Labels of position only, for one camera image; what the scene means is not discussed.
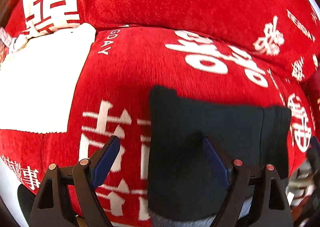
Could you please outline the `white cloth mat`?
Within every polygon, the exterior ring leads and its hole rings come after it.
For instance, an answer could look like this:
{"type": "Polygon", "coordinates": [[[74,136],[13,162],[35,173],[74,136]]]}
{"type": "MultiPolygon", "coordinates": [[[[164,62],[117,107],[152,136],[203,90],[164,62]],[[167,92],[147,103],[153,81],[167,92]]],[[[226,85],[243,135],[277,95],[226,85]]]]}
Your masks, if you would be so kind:
{"type": "Polygon", "coordinates": [[[1,64],[1,129],[67,131],[74,91],[95,40],[88,23],[32,38],[1,64]]]}

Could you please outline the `grey crumpled garment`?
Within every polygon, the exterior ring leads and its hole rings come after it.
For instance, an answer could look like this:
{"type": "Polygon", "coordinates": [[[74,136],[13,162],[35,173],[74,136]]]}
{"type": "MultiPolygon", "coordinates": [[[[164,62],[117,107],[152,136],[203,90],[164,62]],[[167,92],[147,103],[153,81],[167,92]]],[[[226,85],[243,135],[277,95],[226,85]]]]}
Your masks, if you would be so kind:
{"type": "Polygon", "coordinates": [[[1,55],[5,53],[5,50],[8,49],[9,52],[19,51],[24,48],[28,42],[28,39],[25,35],[19,35],[18,37],[12,37],[9,35],[6,30],[0,28],[0,38],[1,38],[1,55]]]}

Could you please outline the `dark red embroidered cushion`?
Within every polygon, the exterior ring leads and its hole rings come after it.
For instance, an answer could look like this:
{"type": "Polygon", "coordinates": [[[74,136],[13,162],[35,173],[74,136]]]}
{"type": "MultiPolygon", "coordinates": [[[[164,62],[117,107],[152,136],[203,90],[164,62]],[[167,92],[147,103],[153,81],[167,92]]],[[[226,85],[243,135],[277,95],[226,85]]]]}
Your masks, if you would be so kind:
{"type": "Polygon", "coordinates": [[[302,83],[302,88],[309,100],[316,129],[319,130],[319,94],[320,94],[320,73],[319,68],[313,75],[302,83]]]}

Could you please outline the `red wedding sofa cover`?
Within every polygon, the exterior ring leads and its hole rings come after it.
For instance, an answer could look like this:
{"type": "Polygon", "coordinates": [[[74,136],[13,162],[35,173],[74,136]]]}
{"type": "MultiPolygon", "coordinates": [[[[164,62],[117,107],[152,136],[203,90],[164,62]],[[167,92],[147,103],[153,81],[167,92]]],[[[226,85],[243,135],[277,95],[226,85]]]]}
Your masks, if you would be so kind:
{"type": "Polygon", "coordinates": [[[51,164],[75,165],[117,136],[97,198],[117,226],[157,225],[148,204],[155,86],[213,104],[286,107],[288,180],[306,160],[319,136],[302,88],[319,68],[319,18],[309,0],[14,0],[4,29],[29,42],[84,23],[95,40],[67,131],[1,129],[1,160],[31,194],[51,164]]]}

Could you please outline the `black pants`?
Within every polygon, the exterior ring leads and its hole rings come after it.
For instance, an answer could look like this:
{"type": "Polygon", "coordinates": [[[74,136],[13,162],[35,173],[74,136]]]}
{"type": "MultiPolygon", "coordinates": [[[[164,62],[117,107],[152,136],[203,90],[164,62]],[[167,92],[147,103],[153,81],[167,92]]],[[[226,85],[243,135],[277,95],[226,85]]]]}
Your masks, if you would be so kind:
{"type": "Polygon", "coordinates": [[[292,226],[283,106],[220,105],[149,94],[148,204],[160,226],[292,226]]]}

